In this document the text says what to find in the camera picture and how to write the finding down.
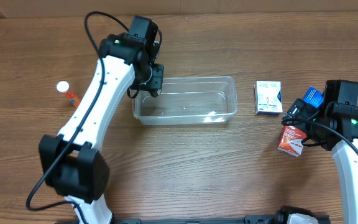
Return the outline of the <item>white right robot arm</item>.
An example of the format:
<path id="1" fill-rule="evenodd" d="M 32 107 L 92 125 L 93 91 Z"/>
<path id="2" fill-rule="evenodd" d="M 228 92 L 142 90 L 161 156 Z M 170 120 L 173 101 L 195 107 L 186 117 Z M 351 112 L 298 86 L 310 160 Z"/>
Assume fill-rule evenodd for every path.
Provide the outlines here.
<path id="1" fill-rule="evenodd" d="M 282 124 L 300 128 L 308 147 L 331 152 L 341 188 L 344 223 L 358 223 L 358 106 L 328 100 L 315 107 L 298 98 Z"/>

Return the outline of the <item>white bandage box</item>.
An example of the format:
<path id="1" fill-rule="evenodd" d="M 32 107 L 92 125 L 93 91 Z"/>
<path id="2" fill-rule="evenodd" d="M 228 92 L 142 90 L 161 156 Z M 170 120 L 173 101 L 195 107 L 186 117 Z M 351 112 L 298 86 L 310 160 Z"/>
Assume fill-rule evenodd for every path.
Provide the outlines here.
<path id="1" fill-rule="evenodd" d="M 258 80 L 254 85 L 255 114 L 280 114 L 282 106 L 282 83 Z"/>

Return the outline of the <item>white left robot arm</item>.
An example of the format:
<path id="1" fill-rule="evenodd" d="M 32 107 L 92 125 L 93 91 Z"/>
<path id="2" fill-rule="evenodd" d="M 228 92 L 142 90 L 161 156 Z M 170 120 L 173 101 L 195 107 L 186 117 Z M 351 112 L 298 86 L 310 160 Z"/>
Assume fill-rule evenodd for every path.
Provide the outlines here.
<path id="1" fill-rule="evenodd" d="M 162 43 L 160 30 L 109 35 L 96 48 L 94 77 L 73 116 L 57 136 L 39 143 L 42 183 L 53 187 L 70 204 L 79 223 L 114 223 L 104 191 L 110 169 L 101 155 L 104 137 L 124 94 L 140 91 L 157 97 L 162 89 L 163 65 L 155 63 Z"/>

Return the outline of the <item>orange tablet tube white cap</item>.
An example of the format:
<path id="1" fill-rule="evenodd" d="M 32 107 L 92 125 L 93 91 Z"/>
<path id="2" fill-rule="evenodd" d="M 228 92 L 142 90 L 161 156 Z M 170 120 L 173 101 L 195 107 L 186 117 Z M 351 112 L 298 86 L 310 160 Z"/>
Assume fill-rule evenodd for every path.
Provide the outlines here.
<path id="1" fill-rule="evenodd" d="M 70 88 L 70 84 L 66 81 L 60 81 L 56 85 L 57 91 L 63 93 L 74 107 L 78 107 L 81 100 L 77 94 Z"/>

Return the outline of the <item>blue cough drops box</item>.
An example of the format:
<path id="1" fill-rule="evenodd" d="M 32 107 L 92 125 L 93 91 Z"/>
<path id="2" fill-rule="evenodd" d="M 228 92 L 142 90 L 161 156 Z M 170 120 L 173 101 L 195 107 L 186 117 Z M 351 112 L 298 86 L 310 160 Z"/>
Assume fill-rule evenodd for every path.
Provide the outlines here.
<path id="1" fill-rule="evenodd" d="M 313 86 L 310 86 L 302 100 L 308 104 L 311 104 L 315 108 L 319 108 L 322 105 L 324 98 L 323 94 L 319 90 Z"/>

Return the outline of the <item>red medicine box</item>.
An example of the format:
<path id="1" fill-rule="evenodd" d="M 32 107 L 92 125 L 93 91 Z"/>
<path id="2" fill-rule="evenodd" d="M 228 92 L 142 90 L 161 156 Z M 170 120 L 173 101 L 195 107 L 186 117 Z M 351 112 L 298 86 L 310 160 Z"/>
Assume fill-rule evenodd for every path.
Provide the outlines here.
<path id="1" fill-rule="evenodd" d="M 305 138 L 306 134 L 296 126 L 284 126 L 277 149 L 298 157 L 302 153 L 303 144 L 301 142 Z"/>

